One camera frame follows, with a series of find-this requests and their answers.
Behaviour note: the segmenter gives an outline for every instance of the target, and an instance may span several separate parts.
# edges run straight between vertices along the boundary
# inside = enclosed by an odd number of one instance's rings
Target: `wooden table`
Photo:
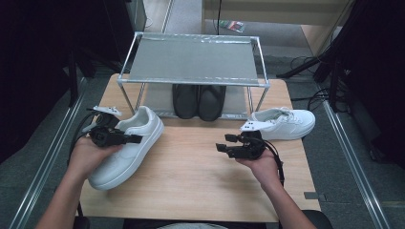
[[[100,106],[115,106],[131,112],[113,75]],[[262,109],[290,107],[286,83],[270,82]],[[126,84],[130,98],[136,99],[139,84]],[[252,88],[254,101],[262,94]],[[228,221],[278,221],[277,215],[250,170],[219,153],[215,143],[232,145],[225,134],[240,133],[242,120],[163,118],[165,129],[124,183],[109,191],[93,189],[85,183],[81,206],[85,216],[137,219],[195,219]],[[285,188],[301,209],[320,210],[317,199],[306,199],[315,192],[301,139],[272,141],[284,161]]]

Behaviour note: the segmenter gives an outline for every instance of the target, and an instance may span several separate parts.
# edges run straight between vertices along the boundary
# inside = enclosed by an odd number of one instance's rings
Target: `shoe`
[[[226,86],[201,85],[198,114],[204,121],[215,121],[223,113]]]
[[[152,110],[140,106],[133,117],[120,121],[117,128],[126,135],[141,135],[142,141],[126,143],[120,151],[101,162],[89,177],[90,185],[97,190],[109,190],[127,180],[158,140],[164,126]]]
[[[173,84],[173,108],[179,118],[189,119],[197,114],[198,94],[198,85]]]
[[[241,131],[260,131],[263,140],[293,140],[312,131],[315,115],[306,110],[273,108],[254,112]]]

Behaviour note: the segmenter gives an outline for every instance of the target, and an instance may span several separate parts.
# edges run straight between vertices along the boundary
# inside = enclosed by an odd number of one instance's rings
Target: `black device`
[[[227,153],[229,158],[259,159],[265,149],[270,150],[276,161],[280,182],[284,185],[283,162],[281,161],[277,149],[268,141],[262,139],[260,131],[242,132],[240,135],[225,135],[225,140],[229,142],[242,142],[242,146],[226,146],[217,143],[219,152]]]
[[[101,108],[101,110],[88,109],[92,111],[90,115],[96,117],[96,122],[92,123],[88,127],[82,130],[84,135],[89,134],[94,144],[98,147],[106,147],[112,145],[121,145],[128,142],[140,143],[142,141],[141,135],[126,135],[116,126],[119,123],[119,119],[112,113],[117,112],[115,108]]]

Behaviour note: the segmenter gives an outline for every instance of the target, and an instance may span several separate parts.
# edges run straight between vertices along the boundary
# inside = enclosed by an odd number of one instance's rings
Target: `forearm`
[[[278,180],[263,184],[262,188],[270,198],[283,228],[315,228]]]
[[[84,179],[67,173],[36,228],[73,228]]]

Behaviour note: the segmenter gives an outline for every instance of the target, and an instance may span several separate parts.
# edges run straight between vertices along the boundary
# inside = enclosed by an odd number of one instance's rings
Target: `white sneaker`
[[[306,110],[272,108],[254,112],[241,131],[260,131],[263,140],[293,140],[312,131],[315,115]]]
[[[126,135],[141,135],[141,143],[126,143],[123,148],[105,158],[89,177],[98,190],[109,190],[127,180],[139,167],[146,153],[158,140],[164,126],[149,108],[140,106],[130,119],[120,121],[117,128]]]

